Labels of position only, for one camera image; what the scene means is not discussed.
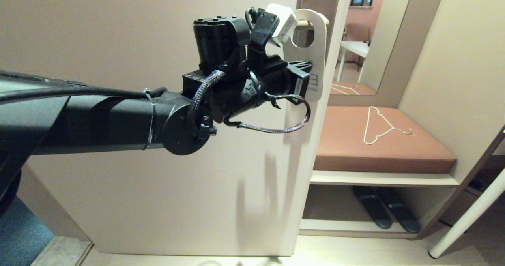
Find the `blue and white door hanger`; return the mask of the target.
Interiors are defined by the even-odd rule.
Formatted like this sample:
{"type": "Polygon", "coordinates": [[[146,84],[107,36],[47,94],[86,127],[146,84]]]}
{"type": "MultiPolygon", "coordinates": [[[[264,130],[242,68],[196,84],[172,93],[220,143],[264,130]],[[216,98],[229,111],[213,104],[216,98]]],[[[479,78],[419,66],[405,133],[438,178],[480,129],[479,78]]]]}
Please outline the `blue and white door hanger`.
{"type": "Polygon", "coordinates": [[[285,61],[308,61],[312,64],[309,73],[309,84],[304,98],[310,104],[317,103],[324,88],[327,24],[329,21],[321,13],[312,9],[296,9],[294,14],[298,21],[308,22],[306,29],[314,31],[314,39],[311,45],[302,48],[293,42],[295,34],[292,34],[283,46],[283,57],[285,61]]]}

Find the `brown bench seat cushion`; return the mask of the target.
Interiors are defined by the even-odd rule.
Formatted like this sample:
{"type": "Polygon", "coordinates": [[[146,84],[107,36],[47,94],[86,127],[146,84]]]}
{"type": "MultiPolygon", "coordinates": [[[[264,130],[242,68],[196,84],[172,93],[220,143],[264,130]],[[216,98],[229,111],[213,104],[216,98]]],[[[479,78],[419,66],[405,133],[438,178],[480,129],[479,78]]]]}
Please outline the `brown bench seat cushion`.
{"type": "MultiPolygon", "coordinates": [[[[368,107],[328,106],[314,160],[314,170],[356,171],[395,174],[447,174],[457,161],[447,147],[399,109],[378,107],[398,131],[374,145],[363,143],[368,107]]],[[[367,140],[389,126],[372,110],[367,140]]]]}

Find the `white bench seat board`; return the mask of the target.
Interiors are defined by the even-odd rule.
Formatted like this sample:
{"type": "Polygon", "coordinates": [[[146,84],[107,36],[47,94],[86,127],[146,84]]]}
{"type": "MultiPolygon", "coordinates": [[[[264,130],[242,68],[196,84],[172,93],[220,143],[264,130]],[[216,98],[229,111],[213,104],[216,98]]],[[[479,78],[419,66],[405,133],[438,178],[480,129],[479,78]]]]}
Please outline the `white bench seat board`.
{"type": "Polygon", "coordinates": [[[314,170],[310,178],[316,185],[363,185],[388,187],[458,186],[449,174],[395,174],[356,171],[314,170]]]}

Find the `white table leg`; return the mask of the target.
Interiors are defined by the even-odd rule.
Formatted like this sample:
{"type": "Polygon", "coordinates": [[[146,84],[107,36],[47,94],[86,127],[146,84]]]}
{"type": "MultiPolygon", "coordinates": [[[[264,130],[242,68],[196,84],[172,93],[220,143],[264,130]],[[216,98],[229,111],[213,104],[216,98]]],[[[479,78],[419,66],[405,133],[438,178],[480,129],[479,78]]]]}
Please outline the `white table leg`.
{"type": "Polygon", "coordinates": [[[482,195],[469,207],[450,230],[429,250],[428,255],[438,259],[471,227],[487,209],[505,192],[505,168],[487,187],[482,195]]]}

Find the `white bench base board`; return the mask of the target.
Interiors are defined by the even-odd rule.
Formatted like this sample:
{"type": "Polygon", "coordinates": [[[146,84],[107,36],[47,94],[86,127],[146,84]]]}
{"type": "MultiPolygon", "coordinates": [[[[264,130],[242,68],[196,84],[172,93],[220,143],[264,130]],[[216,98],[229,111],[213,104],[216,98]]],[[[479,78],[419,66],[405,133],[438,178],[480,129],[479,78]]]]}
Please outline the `white bench base board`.
{"type": "Polygon", "coordinates": [[[332,221],[302,219],[299,235],[377,239],[416,239],[419,234],[406,232],[399,223],[381,229],[371,221],[332,221]]]}

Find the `beige room door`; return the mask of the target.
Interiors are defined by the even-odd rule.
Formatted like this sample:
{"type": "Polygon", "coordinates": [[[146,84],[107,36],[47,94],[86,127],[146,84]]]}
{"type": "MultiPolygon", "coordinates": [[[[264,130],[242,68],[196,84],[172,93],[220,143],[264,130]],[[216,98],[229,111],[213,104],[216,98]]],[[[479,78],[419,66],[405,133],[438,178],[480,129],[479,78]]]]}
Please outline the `beige room door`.
{"type": "MultiPolygon", "coordinates": [[[[141,91],[182,90],[193,21],[297,0],[0,0],[0,70],[141,91]]],[[[31,156],[29,171],[101,252],[292,255],[322,119],[285,135],[218,126],[166,149],[31,156]]]]}

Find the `wall mirror brown frame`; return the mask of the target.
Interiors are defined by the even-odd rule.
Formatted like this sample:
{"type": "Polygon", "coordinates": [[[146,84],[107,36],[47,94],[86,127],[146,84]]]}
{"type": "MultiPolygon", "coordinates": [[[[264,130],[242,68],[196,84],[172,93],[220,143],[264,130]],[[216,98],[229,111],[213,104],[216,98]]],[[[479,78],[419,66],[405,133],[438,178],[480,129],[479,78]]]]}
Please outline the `wall mirror brown frame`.
{"type": "Polygon", "coordinates": [[[372,95],[330,95],[330,106],[399,107],[441,0],[383,0],[361,84],[372,95]]]}

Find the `black slipper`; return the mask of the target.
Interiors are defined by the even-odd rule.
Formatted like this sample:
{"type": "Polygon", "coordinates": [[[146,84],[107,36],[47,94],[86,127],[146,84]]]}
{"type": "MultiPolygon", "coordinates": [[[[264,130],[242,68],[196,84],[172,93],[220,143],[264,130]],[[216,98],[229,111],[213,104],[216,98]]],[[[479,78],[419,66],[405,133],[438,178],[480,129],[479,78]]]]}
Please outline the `black slipper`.
{"type": "Polygon", "coordinates": [[[420,223],[395,189],[391,187],[379,187],[377,194],[406,232],[418,234],[421,231],[420,223]]]}
{"type": "Polygon", "coordinates": [[[369,186],[353,186],[352,191],[355,197],[364,207],[372,221],[381,229],[389,229],[393,225],[393,220],[381,203],[376,191],[369,186]]]}

